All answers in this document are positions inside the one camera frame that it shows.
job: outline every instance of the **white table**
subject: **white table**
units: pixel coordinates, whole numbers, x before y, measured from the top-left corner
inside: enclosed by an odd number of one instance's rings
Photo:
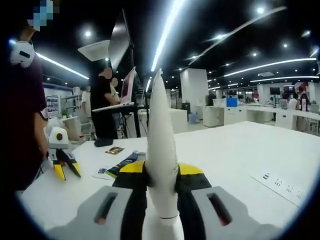
[[[187,111],[182,109],[169,108],[170,116],[171,116],[171,124],[173,128],[173,133],[180,134],[188,131],[188,117]],[[148,134],[147,127],[147,111],[139,110],[139,127],[141,137],[146,137]],[[128,127],[128,137],[136,138],[136,127],[135,127],[135,119],[134,115],[130,115],[126,119],[126,124]]]
[[[270,114],[276,114],[275,126],[287,128],[291,130],[296,129],[297,117],[304,117],[314,121],[320,121],[320,114],[313,112],[305,112],[300,110],[286,110],[282,108],[273,108],[260,105],[240,105],[237,107],[226,106],[205,106],[203,114],[203,124],[209,122],[213,127],[218,125],[229,125],[250,121],[255,123],[264,124]]]
[[[174,137],[179,162],[201,168],[213,187],[220,186],[242,201],[248,214],[261,224],[281,228],[298,208],[252,179],[251,174],[261,170],[281,173],[288,182],[308,192],[320,165],[319,137],[280,127],[242,122]],[[114,156],[105,153],[112,146],[96,148],[92,141],[85,142],[73,151],[82,178],[66,168],[67,181],[62,182],[49,170],[23,193],[26,208],[45,230],[70,222],[84,200],[102,186],[112,185],[111,180],[93,178],[94,171],[119,163],[133,150],[146,151],[147,139],[115,140],[114,146],[125,150]],[[148,230],[144,230],[143,236],[151,239],[146,235],[155,228],[159,232],[160,226],[156,224],[158,218],[150,201],[146,219],[144,229]]]

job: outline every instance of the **white desk surface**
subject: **white desk surface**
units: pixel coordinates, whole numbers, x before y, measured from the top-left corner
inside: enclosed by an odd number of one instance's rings
[[[242,201],[248,214],[261,224],[284,227],[298,208],[250,176],[268,170],[309,191],[320,165],[320,138],[311,134],[253,122],[175,134],[179,162],[201,168],[211,185],[220,186]],[[79,205],[112,180],[93,178],[98,168],[114,166],[133,150],[146,151],[146,138],[115,140],[125,148],[118,155],[105,153],[112,146],[94,147],[87,141],[73,151],[82,171],[76,177],[65,167],[66,181],[52,170],[41,175],[23,193],[31,215],[46,230],[70,222]],[[148,202],[145,224],[157,218]]]

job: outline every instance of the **small robot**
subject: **small robot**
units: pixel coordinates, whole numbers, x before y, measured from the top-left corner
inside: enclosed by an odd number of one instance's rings
[[[56,176],[63,181],[67,180],[63,170],[63,166],[67,164],[71,171],[81,178],[80,169],[75,156],[68,150],[69,138],[67,131],[58,126],[52,127],[48,136],[48,143],[48,161]]]

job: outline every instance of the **ceiling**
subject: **ceiling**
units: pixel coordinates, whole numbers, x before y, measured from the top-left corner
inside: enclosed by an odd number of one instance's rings
[[[258,76],[263,72],[274,74],[266,78],[315,76],[319,72],[316,62],[304,61],[223,77],[228,73],[255,66],[308,58],[314,47],[319,46],[317,21],[313,20],[313,16],[317,15],[316,7],[308,1],[293,3],[297,1],[185,0],[157,64],[157,68],[161,67],[163,70],[166,87],[180,88],[179,68],[187,67],[206,69],[208,79],[215,79],[209,82],[210,87],[227,86],[230,82],[248,85],[252,80],[263,79],[264,77]],[[124,2],[60,0],[59,13],[55,13],[53,20],[49,20],[47,26],[42,27],[32,38],[36,52],[89,78],[96,76],[98,68],[106,66],[108,62],[90,62],[77,49],[110,39],[116,18],[123,8],[134,44],[134,65],[140,79],[145,80],[143,84],[146,84],[146,80],[154,75],[150,72],[151,66],[173,0]],[[229,36],[189,65],[192,56],[200,55],[217,41],[212,38],[230,33],[258,17],[257,8],[261,6],[266,11],[281,6],[286,6],[287,9],[264,17]],[[92,32],[90,38],[85,37],[84,32],[87,30]],[[307,30],[311,34],[302,37]],[[123,79],[130,71],[127,61],[125,57],[119,66],[119,72],[115,73],[118,79]],[[88,80],[46,61],[43,61],[43,73],[47,75],[45,82],[60,85],[67,83],[68,87],[88,84]]]

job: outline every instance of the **person's arm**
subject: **person's arm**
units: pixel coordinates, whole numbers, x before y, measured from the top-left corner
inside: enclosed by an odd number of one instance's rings
[[[47,138],[44,132],[44,128],[47,126],[47,121],[45,121],[40,113],[34,113],[34,135],[36,142],[38,143],[38,147],[44,157],[47,156],[47,152],[49,150]]]
[[[87,112],[86,112],[87,94],[85,91],[82,93],[81,101],[82,101],[82,103],[81,103],[82,109],[83,109],[84,113],[87,114]]]
[[[111,93],[106,93],[104,94],[104,97],[108,100],[108,102],[111,104],[111,105],[118,105],[119,103],[117,102],[117,99],[112,96]]]

